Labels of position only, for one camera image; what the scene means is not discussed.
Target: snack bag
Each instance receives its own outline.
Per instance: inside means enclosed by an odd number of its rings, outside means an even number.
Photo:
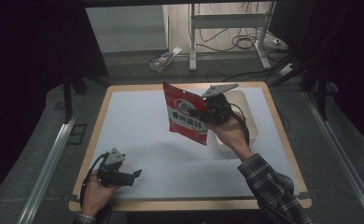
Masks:
[[[166,82],[163,82],[163,88],[170,120],[170,132],[180,133],[206,146],[207,128],[202,121],[189,115],[191,109],[208,110],[204,99]]]

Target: sleeve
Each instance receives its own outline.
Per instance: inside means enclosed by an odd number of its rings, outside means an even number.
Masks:
[[[89,217],[83,214],[78,214],[75,216],[74,222],[72,224],[94,224],[95,217]]]
[[[244,161],[238,170],[272,223],[284,223],[287,219],[295,223],[313,223],[293,195],[292,180],[277,173],[260,154]]]

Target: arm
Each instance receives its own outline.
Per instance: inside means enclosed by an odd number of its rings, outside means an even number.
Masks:
[[[260,154],[253,154],[245,141],[245,135],[238,121],[230,118],[221,125],[205,124],[241,160],[238,167],[251,191],[258,199],[258,205],[273,223],[313,223],[305,214],[293,195],[293,182],[277,173]]]
[[[104,187],[96,173],[91,175],[89,184],[84,193],[82,212],[78,214],[73,224],[93,224],[97,213],[109,202],[113,193],[119,186]]]

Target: gray carpet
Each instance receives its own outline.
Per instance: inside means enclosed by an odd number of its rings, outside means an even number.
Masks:
[[[117,64],[117,58],[105,58],[111,84],[151,84],[182,82],[219,82],[224,76],[260,71],[259,60],[201,60],[198,71],[191,73],[186,59],[179,58],[163,72],[148,69],[147,63]],[[266,80],[258,74],[243,75],[240,79]],[[44,199],[35,215],[34,223],[70,223],[75,213],[68,210],[68,200],[75,185],[77,173],[90,141],[92,129],[105,96],[105,88],[85,78],[88,92],[76,121],[76,134],[71,134],[57,164]],[[305,183],[313,199],[307,209],[317,223],[364,223],[364,210],[338,164],[305,98],[299,91],[301,77],[294,77],[283,85],[271,88],[287,137],[295,153]],[[42,119],[21,157],[0,188],[0,223],[15,223],[41,171],[43,162],[63,124],[63,89],[50,91]],[[345,118],[338,106],[327,99],[329,123],[340,138],[350,160],[364,180],[364,137]],[[264,223],[260,213],[114,213],[113,223],[201,223],[205,218],[217,223]]]

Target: human hand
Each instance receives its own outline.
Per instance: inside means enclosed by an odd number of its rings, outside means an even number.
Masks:
[[[119,188],[120,186],[104,187],[97,177],[97,171],[93,171],[84,192],[82,214],[95,217]]]
[[[234,113],[240,118],[242,117],[240,113]],[[228,121],[220,125],[205,123],[205,126],[212,130],[223,144],[230,147],[241,161],[246,161],[253,156],[249,145],[246,143],[243,129],[234,117],[229,118]]]

